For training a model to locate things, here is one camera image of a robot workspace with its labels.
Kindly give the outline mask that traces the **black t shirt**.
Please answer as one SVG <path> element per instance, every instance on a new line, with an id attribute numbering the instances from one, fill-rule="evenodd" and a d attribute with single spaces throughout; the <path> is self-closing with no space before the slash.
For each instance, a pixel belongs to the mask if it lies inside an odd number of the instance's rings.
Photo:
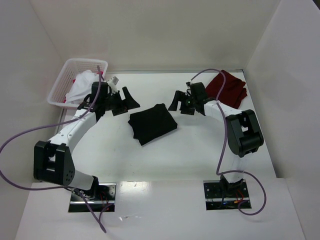
<path id="1" fill-rule="evenodd" d="M 164 103 L 130 115 L 129 125 L 133 130 L 133 138 L 141 146 L 177 129 L 178 124 L 169 113 Z"/>

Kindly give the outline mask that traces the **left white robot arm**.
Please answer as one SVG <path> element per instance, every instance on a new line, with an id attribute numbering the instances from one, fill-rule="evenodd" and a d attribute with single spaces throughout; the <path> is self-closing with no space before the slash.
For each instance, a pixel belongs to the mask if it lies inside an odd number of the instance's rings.
<path id="1" fill-rule="evenodd" d="M 65 125 L 48 141 L 38 141 L 34 146 L 33 176 L 43 182 L 65 188 L 78 189 L 89 198 L 99 191 L 96 176 L 76 170 L 72 153 L 82 137 L 107 111 L 114 116 L 140 107 L 127 87 L 122 88 L 124 98 L 111 82 L 94 82 L 91 92 L 77 107 L 71 123 Z"/>

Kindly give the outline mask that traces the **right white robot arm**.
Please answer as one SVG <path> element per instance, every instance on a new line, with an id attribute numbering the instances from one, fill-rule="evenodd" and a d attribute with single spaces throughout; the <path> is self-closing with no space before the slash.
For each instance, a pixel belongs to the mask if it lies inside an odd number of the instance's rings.
<path id="1" fill-rule="evenodd" d="M 185 92 L 175 92 L 168 110 L 179 109 L 185 115 L 198 112 L 223 123 L 224 140 L 216 172 L 221 194 L 226 197 L 241 187 L 249 158 L 264 144 L 260 125 L 253 110 L 235 109 L 209 97 L 201 82 L 186 85 Z"/>

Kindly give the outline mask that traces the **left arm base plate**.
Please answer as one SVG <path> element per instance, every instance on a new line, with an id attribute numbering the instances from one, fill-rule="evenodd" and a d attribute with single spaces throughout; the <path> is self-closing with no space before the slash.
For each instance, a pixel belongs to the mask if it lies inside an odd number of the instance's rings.
<path id="1" fill-rule="evenodd" d="M 94 213 L 99 213 L 103 209 L 105 212 L 115 211 L 116 201 L 116 183 L 100 183 L 94 195 L 87 195 L 86 192 L 80 190 L 88 205 Z M 69 213 L 87 213 L 89 209 L 83 198 L 77 193 L 72 192 L 68 207 Z"/>

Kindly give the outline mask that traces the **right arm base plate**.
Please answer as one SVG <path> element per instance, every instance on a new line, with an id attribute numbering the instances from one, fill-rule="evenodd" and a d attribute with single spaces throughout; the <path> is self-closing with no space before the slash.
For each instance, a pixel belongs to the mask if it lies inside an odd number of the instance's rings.
<path id="1" fill-rule="evenodd" d="M 245 181 L 230 190 L 223 190 L 218 180 L 204 181 L 203 189 L 207 211 L 234 210 L 239 204 L 241 204 L 240 209 L 252 208 Z"/>

